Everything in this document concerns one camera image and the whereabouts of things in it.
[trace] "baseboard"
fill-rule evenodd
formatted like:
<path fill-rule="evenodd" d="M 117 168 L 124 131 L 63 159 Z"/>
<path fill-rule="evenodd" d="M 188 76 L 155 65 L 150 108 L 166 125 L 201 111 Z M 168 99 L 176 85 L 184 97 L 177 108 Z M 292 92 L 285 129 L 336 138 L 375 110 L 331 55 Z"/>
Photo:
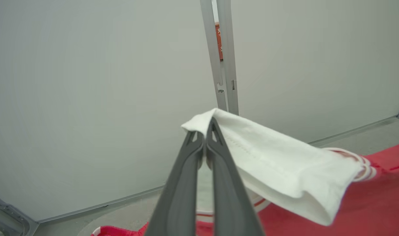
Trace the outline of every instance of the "baseboard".
<path fill-rule="evenodd" d="M 352 135 L 357 134 L 357 133 L 363 133 L 366 130 L 370 130 L 370 129 L 373 129 L 373 128 L 376 128 L 376 127 L 388 125 L 388 124 L 391 124 L 391 123 L 397 122 L 397 121 L 399 121 L 399 119 L 396 118 L 396 115 L 394 115 L 394 116 L 391 116 L 389 118 L 386 118 L 386 119 L 383 119 L 383 120 L 380 120 L 380 121 L 376 121 L 376 122 L 373 122 L 373 123 L 368 124 L 368 125 L 364 125 L 362 127 L 358 127 L 358 128 L 355 128 L 355 129 L 352 129 L 352 130 L 349 130 L 349 131 L 346 131 L 346 132 L 343 132 L 343 133 L 339 133 L 339 134 L 336 134 L 336 135 L 333 135 L 333 136 L 330 136 L 330 137 L 326 137 L 326 138 L 323 138 L 323 139 L 319 139 L 319 140 L 310 142 L 309 144 L 312 145 L 312 146 L 315 146 L 315 147 L 320 147 L 320 146 L 326 145 L 326 144 L 328 144 L 330 142 L 334 142 L 336 140 L 343 139 L 343 138 L 352 136 Z"/>
<path fill-rule="evenodd" d="M 58 219 L 63 219 L 63 218 L 69 217 L 69 216 L 75 216 L 77 214 L 81 214 L 81 213 L 84 213 L 84 212 L 95 210 L 97 208 L 105 207 L 105 206 L 116 204 L 116 203 L 121 203 L 122 201 L 135 202 L 137 200 L 140 200 L 141 198 L 146 198 L 146 197 L 149 197 L 151 195 L 157 194 L 158 191 L 161 190 L 163 187 L 164 186 L 156 187 L 156 188 L 153 188 L 153 189 L 150 189 L 150 190 L 147 190 L 147 191 L 143 191 L 143 192 L 138 193 L 138 194 L 133 194 L 131 196 L 123 197 L 123 198 L 120 198 L 120 199 L 117 199 L 117 200 L 113 200 L 113 201 L 110 201 L 110 202 L 107 202 L 107 203 L 102 203 L 102 204 L 99 204 L 99 205 L 96 205 L 96 206 L 91 206 L 91 207 L 84 208 L 84 209 L 77 210 L 77 211 L 73 211 L 73 212 L 70 212 L 70 213 L 54 216 L 54 217 L 51 217 L 51 218 L 47 218 L 47 219 L 44 219 L 44 220 L 37 221 L 37 223 L 40 224 L 40 223 L 44 223 L 44 222 L 48 222 L 48 221 L 54 221 L 54 220 L 58 220 Z"/>

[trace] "white wall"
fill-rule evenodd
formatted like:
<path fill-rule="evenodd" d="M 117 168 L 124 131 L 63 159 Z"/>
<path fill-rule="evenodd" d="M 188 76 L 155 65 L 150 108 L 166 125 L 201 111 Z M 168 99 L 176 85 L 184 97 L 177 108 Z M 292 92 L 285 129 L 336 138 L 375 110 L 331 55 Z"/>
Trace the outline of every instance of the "white wall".
<path fill-rule="evenodd" d="M 0 198 L 36 221 L 163 185 L 213 107 L 198 1 L 0 1 Z"/>
<path fill-rule="evenodd" d="M 399 112 L 399 0 L 232 0 L 240 115 L 306 142 Z"/>

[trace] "folded towel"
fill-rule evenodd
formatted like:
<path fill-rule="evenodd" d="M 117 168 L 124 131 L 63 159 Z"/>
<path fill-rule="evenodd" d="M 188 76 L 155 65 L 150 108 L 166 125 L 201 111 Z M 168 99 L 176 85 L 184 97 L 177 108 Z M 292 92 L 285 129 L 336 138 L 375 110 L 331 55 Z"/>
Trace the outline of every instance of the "folded towel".
<path fill-rule="evenodd" d="M 360 162 L 216 108 L 182 127 L 206 136 L 212 117 L 246 188 L 318 224 L 332 223 L 345 190 L 363 169 Z"/>

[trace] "gray floor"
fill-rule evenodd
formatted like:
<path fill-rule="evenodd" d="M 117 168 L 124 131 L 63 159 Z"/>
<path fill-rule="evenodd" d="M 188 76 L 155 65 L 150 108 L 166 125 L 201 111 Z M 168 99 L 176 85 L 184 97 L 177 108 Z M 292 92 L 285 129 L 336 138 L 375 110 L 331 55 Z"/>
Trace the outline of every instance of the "gray floor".
<path fill-rule="evenodd" d="M 380 127 L 353 132 L 324 141 L 318 147 L 337 147 L 358 154 L 372 154 L 399 144 L 399 121 L 387 122 Z M 35 236 L 90 236 L 99 226 L 112 225 L 130 230 L 138 230 L 150 218 L 160 190 L 143 196 L 142 199 L 126 200 L 107 207 L 83 212 L 71 217 L 50 221 L 39 226 Z"/>

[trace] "red towel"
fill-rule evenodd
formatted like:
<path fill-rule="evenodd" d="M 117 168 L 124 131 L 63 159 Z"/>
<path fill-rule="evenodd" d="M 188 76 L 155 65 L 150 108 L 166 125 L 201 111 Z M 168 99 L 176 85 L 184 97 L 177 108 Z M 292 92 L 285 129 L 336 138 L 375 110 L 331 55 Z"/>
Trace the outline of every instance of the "red towel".
<path fill-rule="evenodd" d="M 399 236 L 399 145 L 366 156 L 377 169 L 376 178 L 352 183 L 332 225 L 325 227 L 270 204 L 258 213 L 264 231 L 275 236 Z M 92 236 L 141 236 L 135 232 L 100 227 Z M 212 236 L 213 223 L 197 222 L 198 236 Z"/>

